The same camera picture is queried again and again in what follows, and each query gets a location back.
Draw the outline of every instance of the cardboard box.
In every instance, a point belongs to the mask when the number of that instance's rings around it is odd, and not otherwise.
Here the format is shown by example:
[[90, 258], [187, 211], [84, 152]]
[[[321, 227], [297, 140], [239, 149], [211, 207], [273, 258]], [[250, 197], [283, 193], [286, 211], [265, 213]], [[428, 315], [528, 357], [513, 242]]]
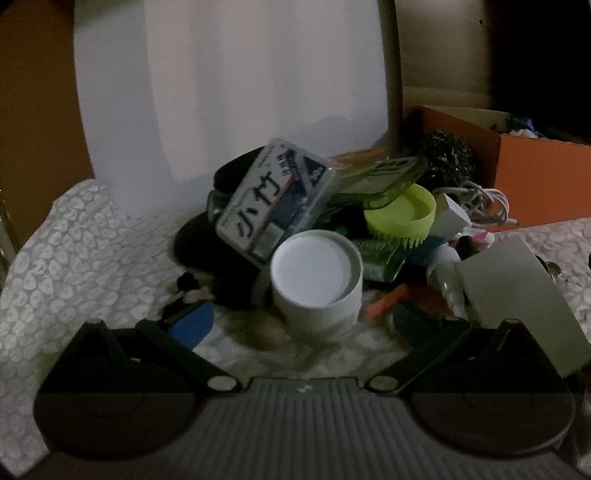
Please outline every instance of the cardboard box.
[[483, 327], [519, 319], [562, 377], [591, 361], [591, 345], [569, 304], [521, 238], [496, 242], [456, 268]]
[[423, 131], [464, 138], [477, 159], [476, 182], [501, 190], [519, 227], [591, 216], [591, 146], [505, 132], [507, 112], [423, 106]]

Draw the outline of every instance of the white patterned fabric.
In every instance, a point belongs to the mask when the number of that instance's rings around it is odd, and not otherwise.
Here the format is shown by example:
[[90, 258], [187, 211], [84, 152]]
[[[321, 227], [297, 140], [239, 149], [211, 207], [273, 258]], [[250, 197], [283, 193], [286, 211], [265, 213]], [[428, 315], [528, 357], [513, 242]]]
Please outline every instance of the white patterned fabric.
[[[87, 180], [55, 202], [19, 252], [0, 297], [0, 460], [11, 472], [26, 472], [47, 453], [32, 406], [60, 352], [85, 320], [129, 327], [158, 317], [170, 299], [166, 287], [183, 272], [171, 259], [171, 241], [196, 213], [131, 219], [103, 184]], [[559, 286], [589, 336], [591, 219], [507, 235], [522, 236], [562, 267]], [[288, 341], [274, 351], [249, 346], [247, 330], [243, 315], [217, 307], [195, 351], [245, 384], [256, 375], [364, 381], [407, 352], [381, 327], [362, 324], [338, 343]]]

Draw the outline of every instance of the white lid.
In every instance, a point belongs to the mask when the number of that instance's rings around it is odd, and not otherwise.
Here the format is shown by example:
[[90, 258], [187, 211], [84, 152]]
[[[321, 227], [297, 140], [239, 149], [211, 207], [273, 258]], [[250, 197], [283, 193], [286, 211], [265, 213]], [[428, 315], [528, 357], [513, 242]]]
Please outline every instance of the white lid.
[[360, 256], [338, 233], [310, 230], [287, 239], [271, 261], [275, 288], [295, 304], [321, 308], [340, 300], [358, 282]]

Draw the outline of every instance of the ribbed gray plate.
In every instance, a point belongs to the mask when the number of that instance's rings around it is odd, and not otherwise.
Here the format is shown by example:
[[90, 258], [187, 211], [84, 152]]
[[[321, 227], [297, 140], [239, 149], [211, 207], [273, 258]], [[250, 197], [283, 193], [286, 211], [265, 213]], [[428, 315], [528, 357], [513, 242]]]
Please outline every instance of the ribbed gray plate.
[[210, 400], [165, 448], [124, 462], [52, 453], [27, 476], [171, 480], [584, 479], [554, 452], [492, 460], [424, 433], [396, 397], [354, 380], [254, 380], [247, 393]]

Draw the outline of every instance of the orange box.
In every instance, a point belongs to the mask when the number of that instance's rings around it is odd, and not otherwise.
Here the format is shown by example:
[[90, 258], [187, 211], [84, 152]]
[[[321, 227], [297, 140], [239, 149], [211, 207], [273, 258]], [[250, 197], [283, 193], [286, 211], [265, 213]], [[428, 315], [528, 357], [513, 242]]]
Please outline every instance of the orange box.
[[503, 133], [507, 112], [423, 106], [424, 132], [448, 130], [476, 154], [476, 182], [502, 191], [519, 227], [591, 216], [591, 146]]

